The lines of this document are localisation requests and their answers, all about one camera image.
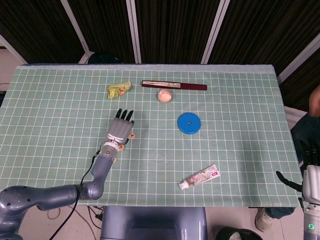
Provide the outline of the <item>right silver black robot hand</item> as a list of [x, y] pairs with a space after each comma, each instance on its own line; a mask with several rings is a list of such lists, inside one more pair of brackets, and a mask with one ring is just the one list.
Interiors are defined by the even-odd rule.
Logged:
[[276, 171], [278, 179], [286, 186], [302, 193], [303, 199], [312, 205], [320, 204], [320, 146], [307, 139], [307, 143], [299, 141], [303, 148], [303, 181], [302, 184], [295, 183], [286, 179], [283, 174]]

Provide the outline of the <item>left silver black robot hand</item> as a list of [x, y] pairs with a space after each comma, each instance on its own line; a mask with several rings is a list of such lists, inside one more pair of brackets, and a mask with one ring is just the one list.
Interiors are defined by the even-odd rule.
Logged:
[[114, 119], [108, 127], [106, 140], [114, 141], [118, 145], [125, 145], [128, 142], [129, 134], [134, 126], [134, 121], [131, 120], [134, 111], [121, 108], [117, 111]]

